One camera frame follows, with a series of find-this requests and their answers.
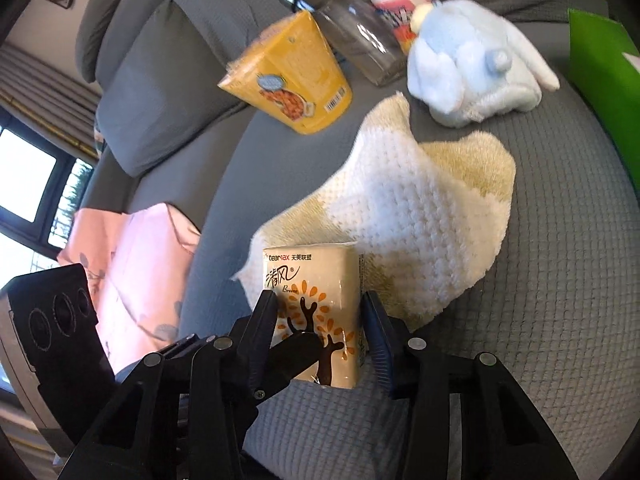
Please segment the beige tree tissue pack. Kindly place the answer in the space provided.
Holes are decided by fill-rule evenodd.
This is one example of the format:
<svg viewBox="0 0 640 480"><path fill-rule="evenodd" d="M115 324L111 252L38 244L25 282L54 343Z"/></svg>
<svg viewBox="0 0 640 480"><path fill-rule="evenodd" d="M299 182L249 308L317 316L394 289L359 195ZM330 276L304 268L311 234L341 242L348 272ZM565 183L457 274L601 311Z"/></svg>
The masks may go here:
<svg viewBox="0 0 640 480"><path fill-rule="evenodd" d="M272 342L313 333L319 361L297 375L323 387L355 388L363 366L360 259L352 243L266 248L264 287L276 293L279 313Z"/></svg>

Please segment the white plush toy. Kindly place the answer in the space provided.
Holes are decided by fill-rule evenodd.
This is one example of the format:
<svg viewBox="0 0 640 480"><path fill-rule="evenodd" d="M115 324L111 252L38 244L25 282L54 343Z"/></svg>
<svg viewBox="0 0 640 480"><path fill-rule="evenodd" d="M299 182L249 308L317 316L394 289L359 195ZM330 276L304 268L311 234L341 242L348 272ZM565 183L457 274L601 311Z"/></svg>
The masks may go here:
<svg viewBox="0 0 640 480"><path fill-rule="evenodd" d="M408 91L445 127L529 112L544 90L560 88L529 39L473 0L420 4L410 27L416 39L408 53Z"/></svg>

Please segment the pink garment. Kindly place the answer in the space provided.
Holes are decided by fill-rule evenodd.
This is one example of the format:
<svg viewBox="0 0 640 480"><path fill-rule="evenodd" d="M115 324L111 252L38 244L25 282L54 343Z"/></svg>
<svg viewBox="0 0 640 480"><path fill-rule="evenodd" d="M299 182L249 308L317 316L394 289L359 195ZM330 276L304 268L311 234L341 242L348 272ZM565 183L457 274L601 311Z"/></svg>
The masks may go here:
<svg viewBox="0 0 640 480"><path fill-rule="evenodd" d="M166 203L122 214L82 208L58 263L86 272L102 347L114 372L178 339L200 230Z"/></svg>

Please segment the white cream knitted cloth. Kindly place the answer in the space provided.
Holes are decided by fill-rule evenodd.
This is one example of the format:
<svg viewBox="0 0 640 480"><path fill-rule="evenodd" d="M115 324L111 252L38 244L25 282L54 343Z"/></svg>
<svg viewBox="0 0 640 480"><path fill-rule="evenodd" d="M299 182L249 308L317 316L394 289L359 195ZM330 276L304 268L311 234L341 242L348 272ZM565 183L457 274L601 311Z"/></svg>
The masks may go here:
<svg viewBox="0 0 640 480"><path fill-rule="evenodd" d="M506 236L513 156L492 134L418 142L397 92L370 110L348 159L320 188L264 223L235 281L247 300L270 247L352 242L363 287L409 328L434 320L484 278Z"/></svg>

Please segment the window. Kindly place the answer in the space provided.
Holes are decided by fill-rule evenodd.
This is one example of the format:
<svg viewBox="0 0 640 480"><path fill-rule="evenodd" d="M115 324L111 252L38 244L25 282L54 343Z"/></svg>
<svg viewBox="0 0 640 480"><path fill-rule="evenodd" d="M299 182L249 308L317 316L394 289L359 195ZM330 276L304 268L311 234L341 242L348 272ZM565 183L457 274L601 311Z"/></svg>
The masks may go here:
<svg viewBox="0 0 640 480"><path fill-rule="evenodd" d="M93 166L6 110L0 144L1 281L48 270L66 246Z"/></svg>

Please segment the grey fabric sofa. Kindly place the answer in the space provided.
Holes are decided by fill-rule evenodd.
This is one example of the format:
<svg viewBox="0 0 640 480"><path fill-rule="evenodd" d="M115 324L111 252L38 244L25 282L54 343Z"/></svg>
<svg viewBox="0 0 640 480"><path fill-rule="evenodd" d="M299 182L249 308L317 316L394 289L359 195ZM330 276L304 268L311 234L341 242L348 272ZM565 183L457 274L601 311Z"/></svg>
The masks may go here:
<svg viewBox="0 0 640 480"><path fill-rule="evenodd" d="M84 204L161 203L201 232L162 291L164 248L130 272L153 303L100 312L114 370L253 309L270 246L355 242L362 284L435 347L510 370L578 476L613 477L639 445L639 201L620 155L562 81L527 113L442 127L403 81L351 65L345 115L313 136L229 96L226 65L276 0L89 0L76 44L102 96L106 148Z"/></svg>

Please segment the grey striped curtain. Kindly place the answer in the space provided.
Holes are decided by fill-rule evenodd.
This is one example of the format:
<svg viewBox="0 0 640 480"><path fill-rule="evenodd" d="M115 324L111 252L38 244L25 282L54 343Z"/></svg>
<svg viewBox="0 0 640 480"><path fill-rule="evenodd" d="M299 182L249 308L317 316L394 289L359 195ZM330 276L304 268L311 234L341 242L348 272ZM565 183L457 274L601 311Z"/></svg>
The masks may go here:
<svg viewBox="0 0 640 480"><path fill-rule="evenodd" d="M44 140L96 164L94 120L100 97L31 55L1 47L1 106Z"/></svg>

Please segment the clear bottle steel cap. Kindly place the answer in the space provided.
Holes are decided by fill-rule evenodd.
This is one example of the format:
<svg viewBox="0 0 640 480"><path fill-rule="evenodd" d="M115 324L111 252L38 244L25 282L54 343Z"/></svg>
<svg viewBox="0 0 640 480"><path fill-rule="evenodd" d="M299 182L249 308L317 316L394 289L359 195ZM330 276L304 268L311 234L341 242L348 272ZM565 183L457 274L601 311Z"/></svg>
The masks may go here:
<svg viewBox="0 0 640 480"><path fill-rule="evenodd" d="M280 0L292 12L308 11L331 47L377 87L399 78L406 57L390 26L363 0Z"/></svg>

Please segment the green cardboard box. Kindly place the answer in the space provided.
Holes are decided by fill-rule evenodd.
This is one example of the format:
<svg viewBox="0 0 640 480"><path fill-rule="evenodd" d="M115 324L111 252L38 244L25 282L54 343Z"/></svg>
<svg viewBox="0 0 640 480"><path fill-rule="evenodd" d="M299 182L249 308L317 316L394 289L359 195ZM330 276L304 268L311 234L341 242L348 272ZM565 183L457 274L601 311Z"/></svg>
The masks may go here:
<svg viewBox="0 0 640 480"><path fill-rule="evenodd" d="M619 22L568 11L568 79L610 134L634 185L639 184L639 50Z"/></svg>

